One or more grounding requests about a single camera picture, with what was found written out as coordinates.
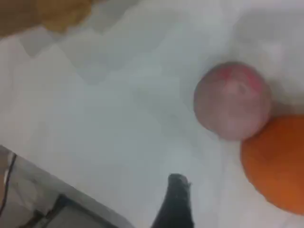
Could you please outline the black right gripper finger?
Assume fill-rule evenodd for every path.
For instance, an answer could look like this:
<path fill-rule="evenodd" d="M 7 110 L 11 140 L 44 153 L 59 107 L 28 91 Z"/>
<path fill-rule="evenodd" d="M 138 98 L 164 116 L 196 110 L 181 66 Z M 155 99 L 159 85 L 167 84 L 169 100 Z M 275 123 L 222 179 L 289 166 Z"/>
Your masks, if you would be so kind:
<path fill-rule="evenodd" d="M 191 212 L 190 183 L 186 176 L 172 173 L 163 203 L 152 228 L 194 228 Z"/>

